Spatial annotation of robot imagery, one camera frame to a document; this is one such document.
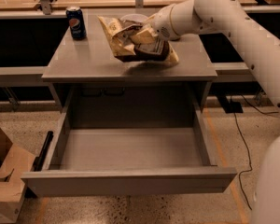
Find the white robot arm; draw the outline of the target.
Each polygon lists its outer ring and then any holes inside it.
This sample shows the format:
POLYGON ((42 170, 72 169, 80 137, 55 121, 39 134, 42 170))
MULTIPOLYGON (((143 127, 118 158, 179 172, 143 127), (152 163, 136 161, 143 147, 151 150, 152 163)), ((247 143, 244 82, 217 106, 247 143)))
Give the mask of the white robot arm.
MULTIPOLYGON (((280 114, 280 39, 252 20, 238 0, 187 0, 163 7, 144 23, 163 40, 224 34, 280 114)), ((280 224, 280 136, 260 166, 250 224, 280 224)))

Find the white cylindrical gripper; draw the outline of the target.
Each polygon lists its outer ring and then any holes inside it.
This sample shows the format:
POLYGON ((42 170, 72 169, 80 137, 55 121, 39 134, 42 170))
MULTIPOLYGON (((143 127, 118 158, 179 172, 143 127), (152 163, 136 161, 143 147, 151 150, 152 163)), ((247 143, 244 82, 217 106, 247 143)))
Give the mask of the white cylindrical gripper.
POLYGON ((147 20, 150 24, 144 25, 139 31, 130 36, 134 44, 154 43, 159 36, 162 40, 178 40, 178 35, 173 28, 171 13, 175 4, 163 7, 147 20))

